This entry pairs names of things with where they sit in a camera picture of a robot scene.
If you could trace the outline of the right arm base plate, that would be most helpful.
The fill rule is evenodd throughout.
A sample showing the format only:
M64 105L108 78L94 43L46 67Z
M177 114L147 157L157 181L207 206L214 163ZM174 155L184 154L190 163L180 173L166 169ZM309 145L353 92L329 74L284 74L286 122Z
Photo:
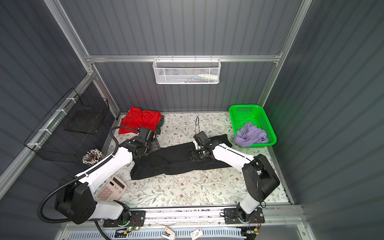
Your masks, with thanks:
M256 208L250 214L244 212L241 208L225 208L220 212L227 225L235 224L263 224L265 217L261 208Z

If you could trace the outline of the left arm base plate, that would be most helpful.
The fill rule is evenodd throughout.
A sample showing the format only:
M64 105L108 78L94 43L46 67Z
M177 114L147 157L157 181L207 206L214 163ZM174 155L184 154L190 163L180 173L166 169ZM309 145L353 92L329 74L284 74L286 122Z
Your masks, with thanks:
M140 228L144 225L146 211L125 211L116 220L106 220L103 223L104 228Z

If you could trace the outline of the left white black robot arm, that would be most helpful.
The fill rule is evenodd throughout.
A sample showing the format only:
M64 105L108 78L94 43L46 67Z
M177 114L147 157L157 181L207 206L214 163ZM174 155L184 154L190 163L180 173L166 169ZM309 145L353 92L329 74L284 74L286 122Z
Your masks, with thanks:
M160 149L155 131L140 127L136 132L123 143L113 138L115 149L111 154L89 170L64 180L56 194L55 209L78 225L97 220L129 225L130 209L119 201L127 185L115 173L133 160Z

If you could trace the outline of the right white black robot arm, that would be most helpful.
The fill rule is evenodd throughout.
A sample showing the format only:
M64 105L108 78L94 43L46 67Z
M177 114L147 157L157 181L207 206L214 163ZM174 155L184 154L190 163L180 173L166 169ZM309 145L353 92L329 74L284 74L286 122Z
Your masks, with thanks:
M224 217L241 223L255 219L257 208L281 184L267 157L241 153L221 141L208 138L203 131L194 135L194 145L190 150L191 161L221 161L243 174L247 194L237 204L236 213L233 216L225 213Z

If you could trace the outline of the black t shirt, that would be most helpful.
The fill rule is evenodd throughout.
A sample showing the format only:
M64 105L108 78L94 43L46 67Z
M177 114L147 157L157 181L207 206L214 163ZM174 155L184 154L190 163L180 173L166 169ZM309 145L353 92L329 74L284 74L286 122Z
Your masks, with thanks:
M211 170L229 168L230 165L222 161L209 160L191 161L189 152L194 147L192 142L161 148L149 155L135 159L130 176L132 180L142 180L161 174L178 175L195 170Z

